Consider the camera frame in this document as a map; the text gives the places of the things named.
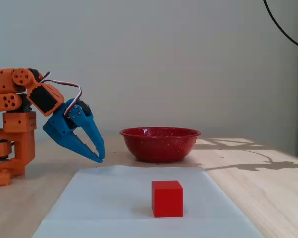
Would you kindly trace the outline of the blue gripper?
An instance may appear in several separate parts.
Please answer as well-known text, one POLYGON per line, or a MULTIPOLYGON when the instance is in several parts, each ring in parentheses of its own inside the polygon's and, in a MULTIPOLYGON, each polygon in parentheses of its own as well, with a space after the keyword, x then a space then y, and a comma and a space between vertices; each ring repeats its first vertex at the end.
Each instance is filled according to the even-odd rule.
POLYGON ((99 132, 89 106, 73 106, 68 116, 64 112, 74 101, 69 99, 63 103, 48 119, 43 130, 60 146, 76 152, 92 161, 102 163, 105 158, 105 144, 99 132), (74 130, 81 127, 88 138, 94 143, 98 153, 93 152, 75 134, 74 130))

